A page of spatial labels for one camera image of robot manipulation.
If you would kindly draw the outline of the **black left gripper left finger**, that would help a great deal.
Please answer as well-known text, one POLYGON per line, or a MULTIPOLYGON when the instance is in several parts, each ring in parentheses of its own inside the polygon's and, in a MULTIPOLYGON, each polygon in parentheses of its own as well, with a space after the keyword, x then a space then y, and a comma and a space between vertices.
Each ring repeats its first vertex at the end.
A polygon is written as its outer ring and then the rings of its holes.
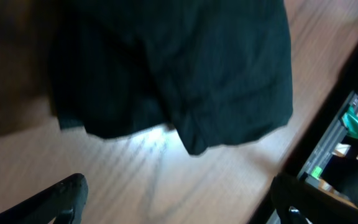
POLYGON ((0 224, 80 224, 88 198, 88 184, 75 173, 0 213, 0 224))

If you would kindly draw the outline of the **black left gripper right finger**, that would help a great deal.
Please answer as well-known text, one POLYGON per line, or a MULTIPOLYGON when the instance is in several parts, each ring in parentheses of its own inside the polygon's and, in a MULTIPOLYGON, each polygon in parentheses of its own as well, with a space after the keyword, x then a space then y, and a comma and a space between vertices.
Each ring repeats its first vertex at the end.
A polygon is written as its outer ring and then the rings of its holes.
POLYGON ((273 178, 270 198, 282 224, 358 224, 358 209, 287 174, 273 178))

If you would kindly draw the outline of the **black shorts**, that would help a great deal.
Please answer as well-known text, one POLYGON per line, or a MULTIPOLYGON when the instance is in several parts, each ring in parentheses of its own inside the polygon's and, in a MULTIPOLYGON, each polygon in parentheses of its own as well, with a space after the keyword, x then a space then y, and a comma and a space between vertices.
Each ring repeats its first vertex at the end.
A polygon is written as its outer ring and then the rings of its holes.
POLYGON ((48 59, 63 129, 111 139, 170 124, 197 156, 292 116, 282 0, 76 0, 63 13, 48 59))

